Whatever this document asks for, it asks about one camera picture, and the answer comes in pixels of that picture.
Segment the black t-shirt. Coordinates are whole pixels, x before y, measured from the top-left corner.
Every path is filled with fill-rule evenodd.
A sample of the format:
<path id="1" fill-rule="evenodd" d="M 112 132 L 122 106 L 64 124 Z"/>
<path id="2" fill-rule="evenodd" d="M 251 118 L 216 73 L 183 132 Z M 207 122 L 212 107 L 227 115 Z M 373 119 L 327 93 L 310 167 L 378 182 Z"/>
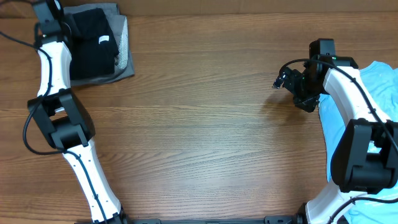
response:
<path id="1" fill-rule="evenodd" d="M 67 18 L 73 41 L 70 63 L 72 80 L 113 74 L 119 49 L 104 11 L 95 8 L 68 14 Z"/>

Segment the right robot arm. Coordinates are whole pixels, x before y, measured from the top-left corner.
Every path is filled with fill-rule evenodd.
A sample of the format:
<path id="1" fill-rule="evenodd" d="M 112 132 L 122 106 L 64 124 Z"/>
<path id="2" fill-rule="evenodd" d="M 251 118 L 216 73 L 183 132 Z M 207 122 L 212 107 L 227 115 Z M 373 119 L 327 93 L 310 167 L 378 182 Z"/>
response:
<path id="1" fill-rule="evenodd" d="M 339 223 L 357 202 L 397 203 L 375 195 L 397 183 L 397 123 L 376 104 L 363 84 L 358 64 L 335 52 L 333 39 L 309 45 L 300 59 L 304 71 L 281 66 L 273 83 L 293 95 L 294 105 L 314 111 L 320 95 L 330 95 L 345 123 L 345 131 L 331 157 L 331 180 L 292 216 L 265 217 L 265 223 Z"/>

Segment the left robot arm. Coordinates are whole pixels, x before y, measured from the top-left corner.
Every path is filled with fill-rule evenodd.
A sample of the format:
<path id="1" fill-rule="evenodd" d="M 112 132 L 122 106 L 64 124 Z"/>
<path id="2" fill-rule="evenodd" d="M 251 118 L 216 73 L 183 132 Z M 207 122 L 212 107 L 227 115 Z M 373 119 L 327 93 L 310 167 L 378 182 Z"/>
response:
<path id="1" fill-rule="evenodd" d="M 129 223 L 123 206 L 106 180 L 96 154 L 95 127 L 91 116 L 71 89 L 70 34 L 63 25 L 58 1 L 36 1 L 32 5 L 39 20 L 34 46 L 41 61 L 41 83 L 37 97 L 28 101 L 27 120 L 34 120 L 52 147 L 72 167 L 87 199 L 92 223 Z"/>

